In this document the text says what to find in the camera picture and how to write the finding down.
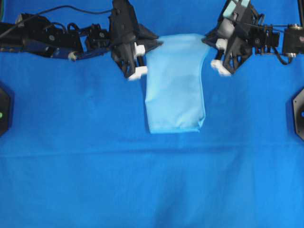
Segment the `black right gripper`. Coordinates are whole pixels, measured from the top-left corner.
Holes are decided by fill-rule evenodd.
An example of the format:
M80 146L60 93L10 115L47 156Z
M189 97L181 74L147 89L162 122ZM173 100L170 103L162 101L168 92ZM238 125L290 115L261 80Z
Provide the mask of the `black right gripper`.
M220 13L217 27L201 41L218 50L211 62L212 68L222 76L231 76L252 55L248 44L250 24L257 17L249 0L227 0Z

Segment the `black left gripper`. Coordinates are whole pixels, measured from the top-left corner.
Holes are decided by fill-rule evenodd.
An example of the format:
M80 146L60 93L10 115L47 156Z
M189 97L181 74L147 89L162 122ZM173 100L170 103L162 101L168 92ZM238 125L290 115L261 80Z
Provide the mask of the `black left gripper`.
M133 6L127 0L113 0L109 16L111 57L126 79L137 80L148 73L147 66L137 66L138 57L163 44L158 35L138 24Z

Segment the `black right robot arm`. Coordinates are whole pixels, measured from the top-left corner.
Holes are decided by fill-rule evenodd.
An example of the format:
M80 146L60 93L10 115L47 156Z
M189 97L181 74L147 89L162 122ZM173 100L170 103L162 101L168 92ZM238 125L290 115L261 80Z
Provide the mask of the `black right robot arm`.
M300 24L266 25L249 0L227 0L216 27L202 42L217 50L211 67L231 76L252 54L275 55L283 65L304 53L304 2L299 0Z

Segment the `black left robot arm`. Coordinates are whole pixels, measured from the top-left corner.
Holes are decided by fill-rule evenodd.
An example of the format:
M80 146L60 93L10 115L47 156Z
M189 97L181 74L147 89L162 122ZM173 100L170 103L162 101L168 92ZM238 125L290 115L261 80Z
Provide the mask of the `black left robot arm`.
M46 58L78 61L111 53L124 77L136 80L148 73L144 56L163 44L159 37L137 20L133 5L114 0L109 28L99 24L80 28L51 22L45 13L21 13L14 24L0 24L1 52L31 53Z

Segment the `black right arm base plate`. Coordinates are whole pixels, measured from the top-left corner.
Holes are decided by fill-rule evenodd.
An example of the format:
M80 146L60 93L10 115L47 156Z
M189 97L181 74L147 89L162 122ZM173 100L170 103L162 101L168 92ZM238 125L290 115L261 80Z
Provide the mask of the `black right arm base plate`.
M304 88L292 97L293 127L295 135L304 142Z

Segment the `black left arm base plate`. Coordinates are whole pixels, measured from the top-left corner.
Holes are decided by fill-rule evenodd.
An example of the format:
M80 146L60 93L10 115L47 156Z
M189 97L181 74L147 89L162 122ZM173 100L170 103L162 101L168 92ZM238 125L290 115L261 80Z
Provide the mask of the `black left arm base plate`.
M0 136L2 137L11 126L11 96L7 89L0 85Z

